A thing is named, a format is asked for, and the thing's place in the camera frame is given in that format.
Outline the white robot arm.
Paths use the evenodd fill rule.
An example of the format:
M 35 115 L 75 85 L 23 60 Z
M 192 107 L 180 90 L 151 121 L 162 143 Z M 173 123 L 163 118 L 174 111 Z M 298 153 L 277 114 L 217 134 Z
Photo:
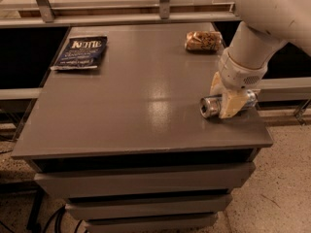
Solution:
M 220 118 L 234 117 L 267 72 L 268 61 L 291 43 L 311 55 L 311 0 L 235 0 L 241 22 L 219 60 L 210 93 L 222 97 Z

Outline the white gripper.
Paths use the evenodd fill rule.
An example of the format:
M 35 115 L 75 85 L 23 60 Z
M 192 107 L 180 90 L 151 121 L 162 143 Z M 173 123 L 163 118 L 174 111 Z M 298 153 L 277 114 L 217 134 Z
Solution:
M 222 95 L 219 118 L 231 118 L 240 111 L 253 108 L 258 102 L 260 90 L 252 88 L 259 84 L 266 71 L 266 63 L 259 69 L 243 67 L 225 49 L 210 87 L 211 96 Z

